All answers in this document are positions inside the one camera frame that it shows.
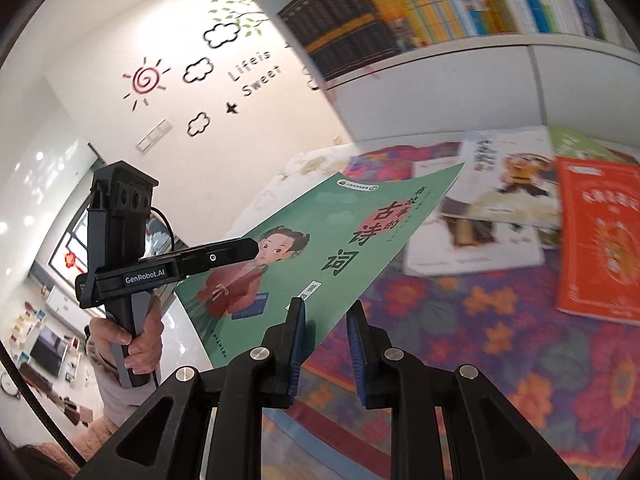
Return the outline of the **person's pink sleeve forearm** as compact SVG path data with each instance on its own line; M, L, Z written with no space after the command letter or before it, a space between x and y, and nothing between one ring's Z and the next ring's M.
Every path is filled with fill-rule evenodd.
M154 392L150 380L138 388L124 388L118 381L116 367L99 352L93 338L88 342L88 358L93 367L96 384L103 401L103 415L92 422L72 445L88 462L132 413ZM71 479L80 468L55 443L25 445L13 449L14 456L31 479Z

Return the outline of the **person's left hand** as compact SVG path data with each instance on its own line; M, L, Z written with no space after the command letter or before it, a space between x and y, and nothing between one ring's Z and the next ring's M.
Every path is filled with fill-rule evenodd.
M116 368L113 346L124 346L128 356L124 359L127 370L136 375L148 374L160 365L164 324L160 319L160 298L153 296L144 319L142 332L131 336L122 327L107 318L94 318L89 324L89 349L92 358L109 367Z

